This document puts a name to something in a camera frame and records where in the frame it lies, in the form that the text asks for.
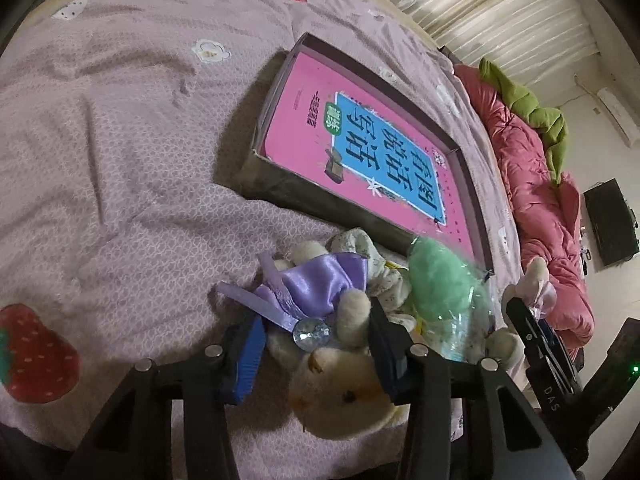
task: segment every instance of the silver screw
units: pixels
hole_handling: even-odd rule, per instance
[[[204,349],[204,355],[207,357],[220,357],[222,352],[222,346],[220,345],[209,345]]]
[[[134,368],[139,372],[148,372],[151,370],[151,367],[154,365],[154,362],[149,358],[140,359],[135,365]]]
[[[429,354],[429,349],[425,345],[415,344],[411,345],[410,352],[416,357],[425,357]]]
[[[480,361],[480,366],[488,372],[495,372],[498,369],[498,363],[490,357],[485,357]]]

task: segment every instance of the red strawberry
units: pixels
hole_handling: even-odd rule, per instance
[[[59,399],[78,383],[78,352],[46,328],[23,304],[0,310],[0,360],[8,370],[0,377],[9,394],[20,402],[44,403]]]

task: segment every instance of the white sheer curtain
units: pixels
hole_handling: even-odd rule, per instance
[[[598,51],[577,0],[391,0],[464,63],[533,84]]]

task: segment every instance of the air conditioner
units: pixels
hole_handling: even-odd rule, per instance
[[[618,123],[626,145],[632,148],[636,140],[640,139],[640,130],[636,122],[611,90],[606,87],[601,88],[596,95]]]

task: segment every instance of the purple ribbon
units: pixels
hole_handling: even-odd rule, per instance
[[[229,283],[219,283],[216,290],[289,332],[305,317],[332,314],[344,290],[367,286],[367,259],[356,253],[322,254],[283,271],[268,254],[258,259],[264,283],[255,292]]]

